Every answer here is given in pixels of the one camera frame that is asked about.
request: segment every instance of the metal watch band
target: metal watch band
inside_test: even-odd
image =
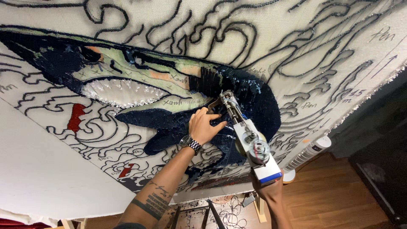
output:
[[[195,150],[195,156],[198,155],[198,150],[202,147],[197,141],[191,139],[191,142],[188,144],[193,150]]]

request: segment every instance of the tattoo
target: tattoo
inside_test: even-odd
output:
[[[145,204],[141,203],[140,201],[138,201],[136,199],[133,199],[131,201],[131,203],[139,206],[141,209],[143,209],[145,212],[147,212],[148,214],[150,214],[157,220],[161,219],[162,215],[165,213],[165,211],[168,208],[168,202],[163,200],[161,197],[159,197],[155,193],[152,193],[152,195],[149,195]]]
[[[153,181],[150,181],[150,185],[156,185],[158,186],[156,183],[154,183]],[[155,189],[160,189],[162,192],[160,193],[163,197],[170,197],[172,198],[172,195],[168,195],[168,192],[166,190],[163,189],[164,186],[158,186]]]

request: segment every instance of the wristwatch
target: wristwatch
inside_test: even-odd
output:
[[[191,135],[186,135],[186,136],[184,136],[182,139],[181,139],[181,141],[179,142],[179,145],[182,147],[182,148],[184,148],[184,147],[187,147],[187,146],[189,146],[189,147],[191,147],[193,150],[195,150],[195,156],[196,155],[198,155],[198,151],[199,151],[199,149],[201,149],[201,145],[197,142],[197,141],[195,141],[192,137],[191,137]]]

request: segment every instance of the shark eye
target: shark eye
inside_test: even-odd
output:
[[[81,47],[81,53],[86,60],[92,63],[103,60],[102,54],[98,52],[96,47],[83,46]]]

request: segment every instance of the arrow drawing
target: arrow drawing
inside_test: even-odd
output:
[[[373,79],[373,77],[374,77],[375,75],[377,75],[384,67],[386,67],[386,65],[388,65],[392,60],[394,60],[394,59],[396,59],[396,58],[397,58],[397,55],[395,55],[395,56],[389,58],[389,62],[387,62],[387,64],[385,64],[379,71],[377,71],[377,73],[374,74],[374,75],[371,77],[371,79]]]
[[[324,124],[322,124],[322,126],[319,126],[319,127],[320,127],[320,128],[324,127],[325,124],[326,124],[329,120],[330,120],[330,118],[329,118]]]

